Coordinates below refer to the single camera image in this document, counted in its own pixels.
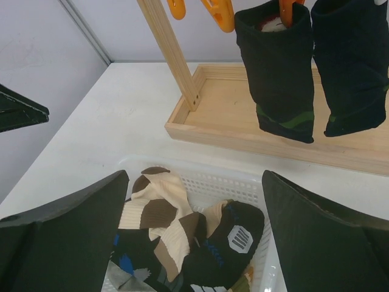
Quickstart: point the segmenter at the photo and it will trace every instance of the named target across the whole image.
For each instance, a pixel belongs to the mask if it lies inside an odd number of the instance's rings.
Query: blue pattern
[[[124,254],[121,258],[119,258],[119,267],[124,270],[124,272],[134,275],[133,263],[127,254]]]
[[[212,253],[213,257],[216,259],[216,261],[219,264],[219,267],[221,268],[224,264],[224,261],[222,257],[220,256],[219,250],[214,245],[210,245],[208,240],[205,240],[203,243],[204,246],[208,248],[208,250]]]
[[[116,234],[115,240],[114,240],[114,246],[117,246],[118,242],[119,242],[119,234]]]
[[[225,207],[226,209],[228,209],[230,212],[231,212],[231,215],[233,216],[233,218],[235,219],[235,222],[237,222],[239,220],[239,216],[238,214],[235,212],[234,208],[231,206],[231,204],[227,205]]]

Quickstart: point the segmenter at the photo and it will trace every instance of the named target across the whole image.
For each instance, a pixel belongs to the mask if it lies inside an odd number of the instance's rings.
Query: wooden pole
[[[195,87],[192,76],[171,28],[169,19],[160,0],[137,0],[148,25],[160,47],[170,71],[177,81],[182,95],[191,111],[195,111],[200,103],[199,91]]]

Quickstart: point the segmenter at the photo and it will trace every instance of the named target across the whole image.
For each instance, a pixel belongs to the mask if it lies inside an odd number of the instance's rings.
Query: sock label
[[[224,287],[200,287],[195,284],[190,285],[194,292],[227,292]]]
[[[388,0],[374,0],[374,3],[376,3],[376,5],[382,5],[383,3],[387,2]]]
[[[247,254],[253,244],[251,233],[239,225],[232,228],[228,239],[230,247],[240,254]]]

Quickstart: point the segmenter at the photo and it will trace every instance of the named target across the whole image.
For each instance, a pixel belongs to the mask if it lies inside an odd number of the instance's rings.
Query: green stripe
[[[265,114],[259,105],[256,105],[256,113],[259,116],[266,117],[271,122],[277,123],[277,124],[281,125],[282,127],[287,128],[287,129],[293,129],[293,128],[295,128],[295,127],[297,127],[305,122],[310,122],[310,121],[313,122],[315,119],[315,115],[314,115],[313,111],[305,111],[305,112],[299,114],[297,117],[294,117],[293,119],[291,119],[288,122],[278,123],[277,121],[275,121],[271,117],[269,117],[267,114]]]

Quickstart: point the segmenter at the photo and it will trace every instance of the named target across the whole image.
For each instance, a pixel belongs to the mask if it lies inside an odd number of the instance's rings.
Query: clothespin
[[[280,1],[280,17],[282,23],[287,28],[293,25],[293,3],[304,4],[305,0],[279,0]]]
[[[184,0],[168,0],[170,12],[174,18],[181,20],[187,12]]]
[[[232,32],[235,29],[231,0],[201,0],[201,2],[223,32]]]

